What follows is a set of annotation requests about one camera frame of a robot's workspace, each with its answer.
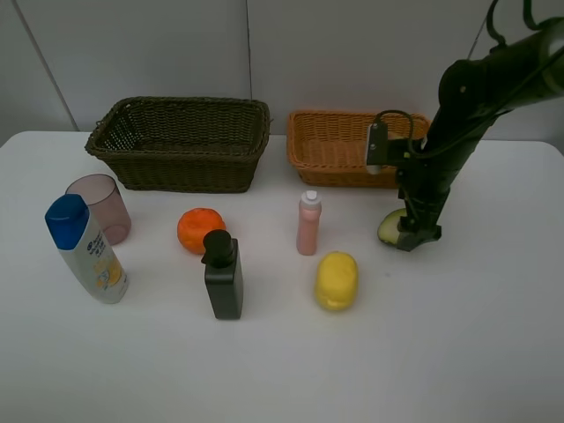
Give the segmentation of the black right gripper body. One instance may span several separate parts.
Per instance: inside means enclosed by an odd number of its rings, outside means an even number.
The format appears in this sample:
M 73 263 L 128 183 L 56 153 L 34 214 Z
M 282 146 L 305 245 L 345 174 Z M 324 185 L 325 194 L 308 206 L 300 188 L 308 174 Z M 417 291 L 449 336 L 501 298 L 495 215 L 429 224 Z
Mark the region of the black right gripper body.
M 404 229 L 434 228 L 450 193 L 450 186 L 461 169 L 457 153 L 444 152 L 431 158 L 411 153 L 397 170 L 397 182 L 407 216 Z

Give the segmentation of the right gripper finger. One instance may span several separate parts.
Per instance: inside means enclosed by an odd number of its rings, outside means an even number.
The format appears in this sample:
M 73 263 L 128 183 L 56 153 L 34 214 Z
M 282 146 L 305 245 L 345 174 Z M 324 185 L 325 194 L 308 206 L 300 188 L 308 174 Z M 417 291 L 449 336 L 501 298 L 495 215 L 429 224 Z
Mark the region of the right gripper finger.
M 415 232 L 400 231 L 396 242 L 396 249 L 410 252 L 423 244 L 439 241 L 441 237 L 442 227 L 438 225 L 431 229 L 420 229 Z

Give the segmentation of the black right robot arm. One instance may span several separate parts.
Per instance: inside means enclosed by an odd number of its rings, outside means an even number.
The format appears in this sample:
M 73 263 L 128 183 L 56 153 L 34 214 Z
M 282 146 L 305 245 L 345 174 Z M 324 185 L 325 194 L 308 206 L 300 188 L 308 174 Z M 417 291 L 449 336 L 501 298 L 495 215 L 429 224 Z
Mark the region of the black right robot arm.
M 517 108 L 563 94 L 563 20 L 481 60 L 458 60 L 439 85 L 439 109 L 428 133 L 407 144 L 397 170 L 406 214 L 396 247 L 411 251 L 442 236 L 438 224 L 450 187 L 488 129 Z

